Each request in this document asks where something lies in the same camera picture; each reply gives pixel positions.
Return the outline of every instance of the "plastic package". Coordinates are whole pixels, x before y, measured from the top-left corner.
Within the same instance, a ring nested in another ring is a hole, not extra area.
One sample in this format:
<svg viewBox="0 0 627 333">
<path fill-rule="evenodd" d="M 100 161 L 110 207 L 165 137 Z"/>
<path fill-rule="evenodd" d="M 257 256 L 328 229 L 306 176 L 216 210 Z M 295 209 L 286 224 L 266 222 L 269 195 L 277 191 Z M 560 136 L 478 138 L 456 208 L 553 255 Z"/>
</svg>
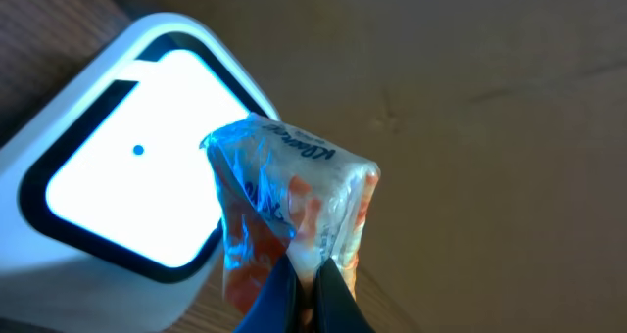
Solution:
<svg viewBox="0 0 627 333">
<path fill-rule="evenodd" d="M 223 295 L 229 302 L 248 312 L 286 252 L 306 292 L 331 257 L 355 296 L 376 163 L 255 114 L 214 131 L 201 147 L 223 209 Z"/>
</svg>

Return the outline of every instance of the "dark wooden surface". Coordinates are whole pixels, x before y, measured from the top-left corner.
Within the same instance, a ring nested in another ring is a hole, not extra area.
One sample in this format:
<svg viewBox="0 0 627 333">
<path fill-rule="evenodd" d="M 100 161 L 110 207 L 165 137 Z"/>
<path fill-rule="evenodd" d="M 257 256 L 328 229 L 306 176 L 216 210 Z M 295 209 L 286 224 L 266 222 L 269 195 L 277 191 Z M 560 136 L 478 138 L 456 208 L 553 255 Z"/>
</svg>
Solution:
<svg viewBox="0 0 627 333">
<path fill-rule="evenodd" d="M 0 144 L 129 24 L 112 0 L 0 0 Z M 418 330 L 362 269 L 356 291 L 378 332 Z M 221 299 L 220 267 L 168 332 L 230 332 L 241 317 Z M 0 332 L 48 330 L 0 319 Z"/>
</svg>

